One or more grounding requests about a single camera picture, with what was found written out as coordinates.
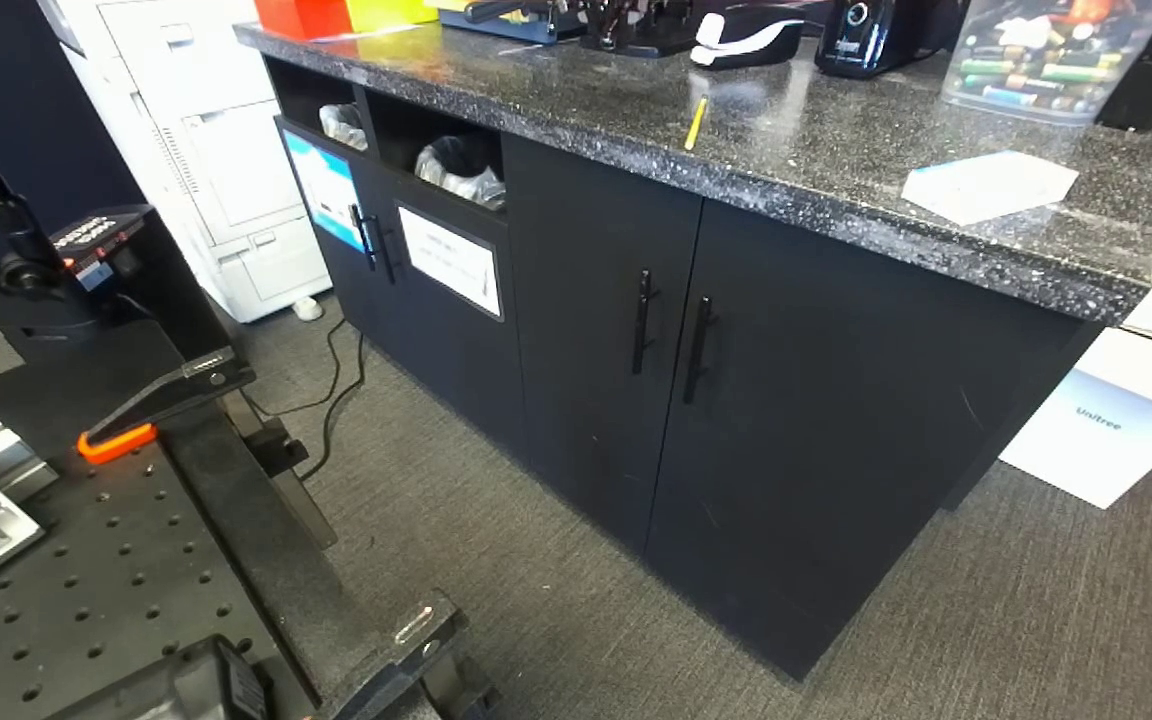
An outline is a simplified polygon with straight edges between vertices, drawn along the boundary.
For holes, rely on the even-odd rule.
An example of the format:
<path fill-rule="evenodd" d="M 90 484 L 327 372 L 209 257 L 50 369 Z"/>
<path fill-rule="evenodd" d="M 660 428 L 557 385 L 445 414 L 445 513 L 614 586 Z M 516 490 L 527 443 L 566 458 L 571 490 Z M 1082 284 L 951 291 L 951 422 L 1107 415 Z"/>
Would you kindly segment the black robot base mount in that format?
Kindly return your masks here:
<path fill-rule="evenodd" d="M 41 227 L 0 178 L 0 570 L 42 527 L 29 500 L 75 467 L 75 438 L 157 424 L 159 450 L 239 571 L 306 707 L 277 715 L 261 669 L 225 638 L 151 659 L 47 720 L 487 720 L 490 683 L 455 652 L 462 615 L 423 591 L 363 615 L 324 561 L 291 480 L 299 443 L 250 414 L 226 343 L 151 210 Z"/>

